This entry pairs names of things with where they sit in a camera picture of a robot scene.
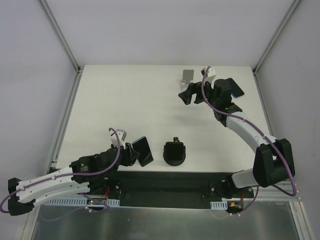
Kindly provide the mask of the silver metal phone stand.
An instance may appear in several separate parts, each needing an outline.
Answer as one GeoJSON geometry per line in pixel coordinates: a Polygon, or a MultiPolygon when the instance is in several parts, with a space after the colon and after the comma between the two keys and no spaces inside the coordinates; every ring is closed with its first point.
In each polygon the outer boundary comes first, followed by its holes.
{"type": "Polygon", "coordinates": [[[194,70],[193,69],[184,69],[182,71],[182,80],[180,81],[180,91],[185,91],[189,84],[193,82],[194,79],[194,70]]]}

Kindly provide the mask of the blue edged black phone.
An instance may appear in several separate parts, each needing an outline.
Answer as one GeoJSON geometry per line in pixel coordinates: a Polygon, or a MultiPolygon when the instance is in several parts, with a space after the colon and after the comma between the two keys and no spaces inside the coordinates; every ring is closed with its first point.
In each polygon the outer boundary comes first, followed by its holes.
{"type": "Polygon", "coordinates": [[[229,82],[231,86],[231,94],[234,98],[239,98],[245,95],[244,91],[232,78],[230,78],[229,82]]]}

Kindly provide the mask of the teal edged black phone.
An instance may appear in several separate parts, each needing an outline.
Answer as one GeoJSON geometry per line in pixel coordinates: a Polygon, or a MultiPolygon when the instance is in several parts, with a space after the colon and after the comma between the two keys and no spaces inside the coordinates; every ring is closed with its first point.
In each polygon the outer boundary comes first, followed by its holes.
{"type": "Polygon", "coordinates": [[[139,153],[139,157],[146,158],[152,156],[151,149],[146,136],[142,136],[132,143],[133,149],[139,153]]]}

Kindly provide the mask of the black round base phone stand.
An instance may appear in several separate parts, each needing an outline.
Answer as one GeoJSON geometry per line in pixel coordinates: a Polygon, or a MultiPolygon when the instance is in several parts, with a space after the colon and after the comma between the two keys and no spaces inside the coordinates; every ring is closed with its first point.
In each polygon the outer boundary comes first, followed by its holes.
{"type": "Polygon", "coordinates": [[[178,137],[173,137],[173,141],[167,141],[163,147],[164,161],[173,167],[180,166],[186,159],[186,146],[178,137]]]}

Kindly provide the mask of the black folding phone stand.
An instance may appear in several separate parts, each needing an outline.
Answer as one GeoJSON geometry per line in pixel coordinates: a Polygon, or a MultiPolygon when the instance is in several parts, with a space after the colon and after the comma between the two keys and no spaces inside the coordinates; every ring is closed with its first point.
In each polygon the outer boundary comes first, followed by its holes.
{"type": "Polygon", "coordinates": [[[146,158],[139,157],[138,162],[141,167],[145,167],[146,165],[150,164],[154,160],[153,156],[147,156],[146,158]]]}

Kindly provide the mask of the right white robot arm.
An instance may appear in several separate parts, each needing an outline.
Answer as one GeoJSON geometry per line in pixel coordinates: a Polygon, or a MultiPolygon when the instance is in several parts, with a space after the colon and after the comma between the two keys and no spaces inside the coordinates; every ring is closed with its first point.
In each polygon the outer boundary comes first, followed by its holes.
{"type": "Polygon", "coordinates": [[[216,187],[217,195],[231,199],[248,187],[276,187],[277,183],[289,180],[292,192],[287,192],[281,187],[278,190],[288,196],[296,196],[291,143],[285,138],[277,139],[263,133],[247,118],[243,110],[233,103],[232,95],[230,79],[218,79],[214,84],[207,81],[190,83],[185,91],[178,94],[185,105],[191,103],[192,96],[195,96],[195,104],[208,104],[215,118],[224,127],[236,133],[255,154],[253,167],[228,175],[216,187]]]}

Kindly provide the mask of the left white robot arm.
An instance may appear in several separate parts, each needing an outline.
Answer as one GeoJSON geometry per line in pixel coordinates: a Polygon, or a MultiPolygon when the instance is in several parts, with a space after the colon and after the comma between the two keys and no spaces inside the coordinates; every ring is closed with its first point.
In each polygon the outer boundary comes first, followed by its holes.
{"type": "Polygon", "coordinates": [[[119,148],[111,145],[106,151],[82,156],[70,165],[31,180],[16,177],[8,180],[7,211],[11,216],[29,213],[51,199],[71,194],[102,194],[108,189],[105,178],[119,166],[130,167],[139,157],[130,143],[119,148]]]}

